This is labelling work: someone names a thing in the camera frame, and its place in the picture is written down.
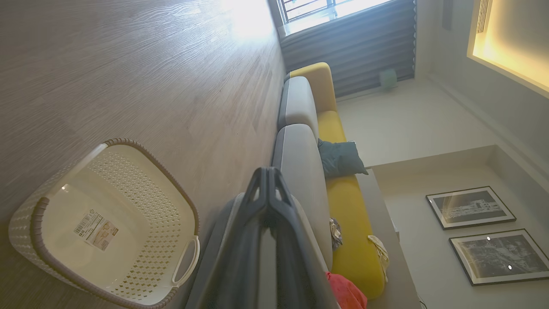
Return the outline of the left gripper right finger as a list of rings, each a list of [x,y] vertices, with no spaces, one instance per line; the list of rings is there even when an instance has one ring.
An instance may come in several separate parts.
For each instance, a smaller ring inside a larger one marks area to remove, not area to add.
[[[314,234],[282,173],[269,168],[269,217],[276,235],[277,308],[338,309]]]

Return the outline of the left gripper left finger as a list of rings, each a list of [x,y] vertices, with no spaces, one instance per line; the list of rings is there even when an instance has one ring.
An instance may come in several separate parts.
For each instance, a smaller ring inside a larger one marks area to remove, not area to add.
[[[199,264],[187,309],[257,307],[268,175],[267,167],[257,168],[247,190],[222,210]]]

